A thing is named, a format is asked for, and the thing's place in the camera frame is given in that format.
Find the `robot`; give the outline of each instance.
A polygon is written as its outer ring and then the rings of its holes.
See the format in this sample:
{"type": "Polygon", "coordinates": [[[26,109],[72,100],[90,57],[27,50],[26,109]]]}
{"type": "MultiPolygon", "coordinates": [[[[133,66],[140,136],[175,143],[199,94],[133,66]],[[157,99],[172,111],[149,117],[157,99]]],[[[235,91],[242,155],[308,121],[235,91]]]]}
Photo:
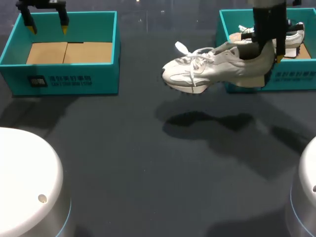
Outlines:
{"type": "MultiPolygon", "coordinates": [[[[280,63],[285,55],[287,32],[303,30],[302,25],[291,25],[286,18],[286,0],[249,0],[253,5],[254,32],[242,34],[241,39],[251,38],[262,49],[267,41],[276,39],[276,62],[280,63]]],[[[295,0],[292,6],[301,5],[295,0]]]]}
{"type": "Polygon", "coordinates": [[[24,25],[33,33],[37,34],[35,22],[28,9],[29,6],[34,6],[37,9],[56,9],[59,14],[61,28],[64,34],[67,33],[69,18],[66,12],[66,1],[64,0],[19,0],[16,3],[17,8],[21,11],[24,25]]]}

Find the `shoelace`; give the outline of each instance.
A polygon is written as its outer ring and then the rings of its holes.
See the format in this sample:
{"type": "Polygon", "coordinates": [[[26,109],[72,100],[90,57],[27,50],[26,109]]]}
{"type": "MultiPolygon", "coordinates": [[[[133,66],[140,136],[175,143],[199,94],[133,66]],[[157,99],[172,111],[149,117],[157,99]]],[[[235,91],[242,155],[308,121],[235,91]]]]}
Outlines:
{"type": "Polygon", "coordinates": [[[190,62],[190,79],[192,81],[192,84],[196,86],[196,83],[194,82],[194,70],[198,69],[205,61],[208,62],[214,62],[213,57],[215,56],[211,50],[214,48],[207,47],[207,48],[199,48],[195,50],[193,53],[190,53],[187,47],[184,46],[184,44],[180,42],[176,42],[176,48],[185,55],[185,57],[180,58],[179,60],[183,60],[184,62],[190,62]],[[204,50],[210,50],[208,53],[200,53],[204,50]]]}

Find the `white sneaker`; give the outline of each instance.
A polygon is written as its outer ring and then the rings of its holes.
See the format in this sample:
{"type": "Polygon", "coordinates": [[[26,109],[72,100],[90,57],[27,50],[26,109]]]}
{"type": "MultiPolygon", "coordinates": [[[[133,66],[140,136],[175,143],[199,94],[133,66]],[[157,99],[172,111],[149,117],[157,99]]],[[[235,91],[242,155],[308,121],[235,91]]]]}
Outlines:
{"type": "Polygon", "coordinates": [[[180,42],[176,42],[176,47],[185,57],[167,63],[162,69],[162,78],[170,87],[192,94],[202,93],[216,82],[238,84],[242,80],[262,77],[275,61],[271,41],[261,53],[259,45],[252,42],[226,42],[218,48],[202,48],[193,53],[180,42]]]}
{"type": "MultiPolygon", "coordinates": [[[[299,23],[297,23],[297,25],[304,26],[304,23],[299,22],[299,23]]],[[[246,28],[244,26],[239,25],[239,31],[241,33],[252,33],[252,32],[254,32],[254,28],[253,27],[246,28]]],[[[304,30],[290,32],[289,35],[287,35],[285,38],[285,48],[298,48],[302,44],[304,36],[305,36],[304,30]]],[[[242,41],[250,42],[251,39],[244,39],[242,41]]],[[[277,46],[277,41],[275,39],[273,40],[273,45],[274,45],[274,47],[277,46]]]]}

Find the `cardboard box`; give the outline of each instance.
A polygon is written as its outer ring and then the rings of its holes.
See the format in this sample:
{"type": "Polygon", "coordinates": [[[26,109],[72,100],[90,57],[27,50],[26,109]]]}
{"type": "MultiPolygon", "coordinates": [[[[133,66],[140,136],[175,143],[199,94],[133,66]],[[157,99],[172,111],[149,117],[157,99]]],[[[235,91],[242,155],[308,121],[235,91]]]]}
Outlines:
{"type": "Polygon", "coordinates": [[[36,35],[18,16],[0,58],[0,73],[14,96],[118,93],[117,12],[68,16],[66,35],[57,12],[32,13],[36,35]]]}
{"type": "MultiPolygon", "coordinates": [[[[316,11],[314,8],[288,8],[287,17],[305,24],[305,39],[299,55],[295,59],[283,58],[269,74],[260,79],[238,85],[225,83],[227,92],[316,89],[316,11]]],[[[254,25],[252,9],[220,10],[216,46],[229,41],[230,35],[239,32],[239,25],[254,25]]]]}

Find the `shoe sole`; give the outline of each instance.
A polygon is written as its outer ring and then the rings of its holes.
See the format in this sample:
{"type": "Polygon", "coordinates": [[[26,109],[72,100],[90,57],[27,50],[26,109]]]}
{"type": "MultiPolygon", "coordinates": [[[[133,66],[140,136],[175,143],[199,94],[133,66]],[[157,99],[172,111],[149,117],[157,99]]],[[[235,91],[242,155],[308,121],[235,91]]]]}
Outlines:
{"type": "MultiPolygon", "coordinates": [[[[232,83],[239,87],[244,88],[254,88],[254,87],[263,87],[265,85],[264,76],[252,77],[252,78],[241,78],[241,79],[232,79],[225,82],[232,83]]],[[[200,86],[178,86],[178,85],[171,85],[165,82],[168,86],[173,89],[182,91],[184,93],[189,94],[201,94],[203,93],[209,86],[215,84],[208,84],[208,85],[200,85],[200,86]]]]}
{"type": "Polygon", "coordinates": [[[210,85],[200,85],[200,86],[178,86],[178,85],[171,85],[169,83],[166,83],[168,86],[170,86],[173,89],[189,93],[189,94],[201,94],[203,93],[210,85]]]}

